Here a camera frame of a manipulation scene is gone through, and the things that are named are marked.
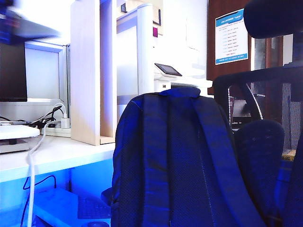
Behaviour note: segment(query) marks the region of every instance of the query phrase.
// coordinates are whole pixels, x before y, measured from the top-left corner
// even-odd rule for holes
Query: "monitor stand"
[[[39,129],[25,125],[2,125],[0,126],[0,153],[28,150],[28,144],[21,138],[39,134]]]

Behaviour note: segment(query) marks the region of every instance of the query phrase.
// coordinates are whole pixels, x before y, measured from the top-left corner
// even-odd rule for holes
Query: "white cable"
[[[44,126],[44,133],[40,141],[34,146],[29,152],[28,152],[28,158],[29,158],[29,168],[30,168],[30,189],[29,189],[29,204],[28,204],[28,216],[27,216],[27,226],[32,226],[33,221],[33,207],[34,207],[34,192],[35,192],[35,163],[33,159],[33,153],[36,151],[36,149],[41,145],[42,141],[44,140],[46,136],[46,127],[49,124],[55,124],[58,123],[58,121],[52,121],[48,122]]]
[[[57,106],[57,105],[60,105],[63,107],[63,117],[66,116],[67,117],[67,114],[66,114],[66,108],[65,108],[65,105],[63,103],[56,103],[43,117],[40,117],[38,120],[35,120],[34,122],[32,123],[36,123],[37,121],[45,118],[49,113],[51,113],[53,111],[53,109]]]

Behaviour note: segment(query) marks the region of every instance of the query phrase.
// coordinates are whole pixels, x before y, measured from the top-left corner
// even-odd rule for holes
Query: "computer mouse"
[[[104,221],[92,221],[87,223],[87,227],[109,227],[109,224]]]

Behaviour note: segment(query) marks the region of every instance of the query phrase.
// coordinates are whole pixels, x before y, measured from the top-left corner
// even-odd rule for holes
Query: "wooden panel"
[[[100,9],[101,67],[101,139],[114,141],[117,127],[116,0],[108,0]]]
[[[100,144],[99,0],[71,6],[71,138]]]
[[[242,9],[249,0],[209,0],[208,21],[207,21],[207,80],[214,80],[218,76],[243,72],[250,70],[251,37],[249,36],[249,58],[247,60],[235,61],[220,65],[215,65],[215,19],[224,14]],[[208,89],[208,94],[212,95],[213,88]]]

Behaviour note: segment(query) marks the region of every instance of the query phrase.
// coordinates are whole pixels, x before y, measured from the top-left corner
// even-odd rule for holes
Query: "black cable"
[[[41,181],[35,183],[35,186],[36,186],[37,184],[42,183],[43,181],[47,180],[47,179],[50,178],[50,177],[53,177],[53,181],[54,181],[53,187],[56,188],[56,187],[57,187],[57,180],[56,180],[56,177],[55,177],[54,175],[50,175],[50,176],[44,178],[43,180],[41,180]],[[27,188],[25,187],[25,185],[27,184],[28,180],[29,180],[29,176],[28,176],[27,179],[25,180],[25,183],[24,183],[24,185],[23,185],[23,190],[30,189],[30,186],[27,187]]]
[[[35,183],[35,185],[42,183],[43,181],[47,180],[47,179],[50,178],[50,177],[53,177],[53,181],[54,181],[53,187],[56,188],[56,187],[57,187],[57,180],[56,180],[56,177],[55,177],[54,175],[50,175],[50,176],[44,178],[43,180],[41,180],[41,181]],[[30,186],[29,186],[29,187],[25,187],[26,184],[27,184],[27,182],[28,182],[28,180],[29,180],[29,176],[28,176],[27,179],[25,180],[25,183],[24,183],[23,188],[22,188],[23,190],[30,189]],[[25,203],[25,205],[24,205],[24,208],[23,208],[22,218],[21,218],[21,222],[20,222],[20,227],[23,227],[23,221],[24,221],[25,212],[26,212],[26,210],[27,210],[28,201],[29,201],[29,194],[28,194],[27,201],[26,201],[26,203]]]
[[[7,119],[6,117],[1,117],[1,116],[0,116],[0,118],[1,118],[1,119],[4,119],[4,120],[6,120],[6,121],[9,121],[9,122],[11,121],[10,119]]]
[[[48,118],[43,118],[43,119],[40,119],[39,121],[35,122],[35,123],[32,123],[30,124],[29,126],[31,127],[38,127],[38,129],[42,129],[44,128],[45,124],[48,122],[48,121],[56,121],[56,119],[53,117],[54,113],[57,111],[57,110],[60,110],[62,112],[62,114],[64,114],[64,112],[62,111],[61,109],[62,106],[57,106],[55,108],[53,108],[52,111],[50,111],[47,115],[45,115],[45,117],[47,117],[48,115],[52,115],[51,117],[48,117]],[[55,125],[54,124],[50,124],[49,125],[49,128],[54,128]]]
[[[27,201],[26,201],[26,203],[25,203],[25,206],[24,206],[24,208],[23,208],[22,218],[21,218],[21,222],[20,222],[20,227],[23,227],[23,220],[24,220],[24,216],[25,216],[25,211],[27,210],[28,201],[29,201],[29,194],[28,194],[28,197],[27,197]]]

